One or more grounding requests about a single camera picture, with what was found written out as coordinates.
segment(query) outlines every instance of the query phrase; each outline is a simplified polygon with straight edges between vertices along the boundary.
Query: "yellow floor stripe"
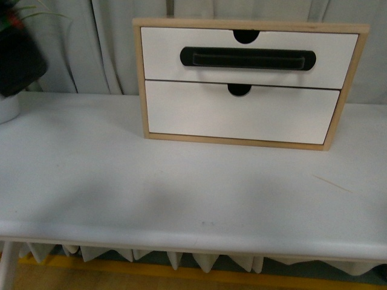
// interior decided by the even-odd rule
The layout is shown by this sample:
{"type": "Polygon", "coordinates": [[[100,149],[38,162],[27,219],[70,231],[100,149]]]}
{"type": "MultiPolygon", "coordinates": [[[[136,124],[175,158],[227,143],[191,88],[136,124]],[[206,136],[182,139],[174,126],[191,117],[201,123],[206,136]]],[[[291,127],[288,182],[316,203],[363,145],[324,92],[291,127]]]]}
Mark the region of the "yellow floor stripe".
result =
{"type": "Polygon", "coordinates": [[[225,283],[237,283],[243,285],[259,285],[280,288],[299,289],[353,289],[353,290],[387,290],[387,286],[370,285],[364,283],[338,282],[331,280],[287,277],[267,274],[254,274],[242,272],[228,272],[211,270],[206,274],[201,269],[178,268],[176,271],[171,266],[151,265],[143,263],[129,263],[113,260],[94,259],[90,262],[83,262],[80,257],[66,257],[49,255],[42,263],[37,263],[30,254],[19,259],[19,263],[30,265],[53,266],[70,269],[83,269],[89,271],[106,271],[125,273],[132,275],[157,276],[179,279],[207,280],[225,283]]]}

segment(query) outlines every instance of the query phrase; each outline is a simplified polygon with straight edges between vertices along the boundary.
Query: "drawer front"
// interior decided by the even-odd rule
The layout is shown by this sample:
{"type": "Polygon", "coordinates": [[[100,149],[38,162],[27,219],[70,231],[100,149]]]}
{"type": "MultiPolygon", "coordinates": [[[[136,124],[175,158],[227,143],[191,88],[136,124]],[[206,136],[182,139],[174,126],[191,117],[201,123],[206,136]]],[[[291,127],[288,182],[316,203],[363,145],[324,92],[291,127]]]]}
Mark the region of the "drawer front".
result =
{"type": "Polygon", "coordinates": [[[149,131],[323,144],[339,91],[252,86],[235,97],[226,84],[145,81],[149,131]]]}
{"type": "Polygon", "coordinates": [[[142,27],[145,79],[340,89],[358,34],[261,31],[251,43],[239,43],[232,30],[142,27]],[[316,55],[309,71],[184,66],[184,47],[307,50],[316,55]]]}

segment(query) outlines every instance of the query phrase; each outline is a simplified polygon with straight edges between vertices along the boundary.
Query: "wooden frame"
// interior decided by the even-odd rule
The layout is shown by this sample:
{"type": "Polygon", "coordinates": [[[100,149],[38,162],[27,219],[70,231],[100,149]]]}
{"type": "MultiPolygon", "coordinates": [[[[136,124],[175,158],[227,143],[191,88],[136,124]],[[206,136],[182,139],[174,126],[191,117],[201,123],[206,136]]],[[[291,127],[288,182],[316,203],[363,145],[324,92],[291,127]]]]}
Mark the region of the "wooden frame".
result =
{"type": "Polygon", "coordinates": [[[350,91],[356,68],[360,60],[366,38],[369,32],[369,25],[366,24],[328,24],[309,22],[262,22],[228,19],[177,19],[177,18],[137,18],[133,20],[135,49],[137,55],[138,90],[141,98],[141,111],[143,119],[143,132],[145,138],[174,141],[190,141],[202,143],[234,144],[246,146],[281,147],[307,150],[329,150],[336,132],[336,128],[350,91]],[[223,137],[204,137],[178,134],[161,134],[149,131],[148,109],[145,90],[145,72],[143,65],[143,52],[141,42],[141,27],[174,27],[174,28],[213,28],[213,29],[240,29],[260,31],[297,31],[313,33],[350,33],[358,34],[356,46],[351,62],[345,77],[344,84],[333,112],[330,126],[323,144],[290,143],[263,140],[245,140],[223,137]]]}

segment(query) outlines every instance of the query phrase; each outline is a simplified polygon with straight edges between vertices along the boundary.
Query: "drawer handle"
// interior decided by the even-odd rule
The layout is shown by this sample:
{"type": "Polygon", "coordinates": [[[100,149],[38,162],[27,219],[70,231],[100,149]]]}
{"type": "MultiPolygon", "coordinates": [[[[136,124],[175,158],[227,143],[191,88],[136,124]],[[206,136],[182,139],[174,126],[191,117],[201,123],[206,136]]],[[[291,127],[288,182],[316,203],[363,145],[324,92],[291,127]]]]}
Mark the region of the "drawer handle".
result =
{"type": "Polygon", "coordinates": [[[180,60],[184,66],[308,71],[316,63],[316,55],[307,50],[184,47],[180,60]]]}
{"type": "Polygon", "coordinates": [[[235,97],[243,97],[250,92],[252,86],[245,85],[243,83],[228,83],[227,89],[229,90],[230,94],[234,95],[235,97]]]}

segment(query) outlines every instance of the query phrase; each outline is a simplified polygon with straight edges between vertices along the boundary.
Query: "small storage cabinet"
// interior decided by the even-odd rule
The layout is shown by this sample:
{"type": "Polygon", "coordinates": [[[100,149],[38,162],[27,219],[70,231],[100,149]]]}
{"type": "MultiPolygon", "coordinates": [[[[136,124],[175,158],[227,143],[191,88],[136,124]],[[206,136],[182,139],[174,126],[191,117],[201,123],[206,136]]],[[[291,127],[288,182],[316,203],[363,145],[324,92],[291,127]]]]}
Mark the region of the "small storage cabinet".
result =
{"type": "Polygon", "coordinates": [[[368,29],[134,19],[144,135],[328,150],[368,29]]]}

